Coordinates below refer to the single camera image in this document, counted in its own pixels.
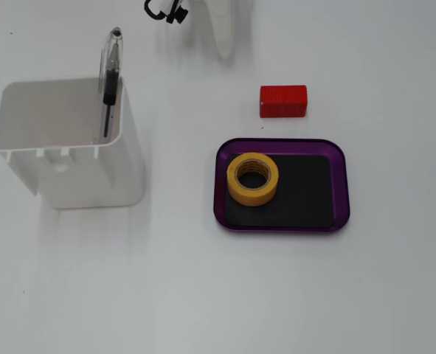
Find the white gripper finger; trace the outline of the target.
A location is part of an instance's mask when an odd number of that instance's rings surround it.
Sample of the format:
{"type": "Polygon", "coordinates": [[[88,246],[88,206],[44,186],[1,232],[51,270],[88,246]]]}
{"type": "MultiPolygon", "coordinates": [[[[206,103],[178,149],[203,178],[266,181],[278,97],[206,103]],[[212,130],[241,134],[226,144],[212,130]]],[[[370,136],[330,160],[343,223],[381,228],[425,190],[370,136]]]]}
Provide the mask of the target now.
{"type": "Polygon", "coordinates": [[[228,59],[232,55],[235,40],[235,2],[207,0],[207,8],[218,54],[222,59],[228,59]]]}

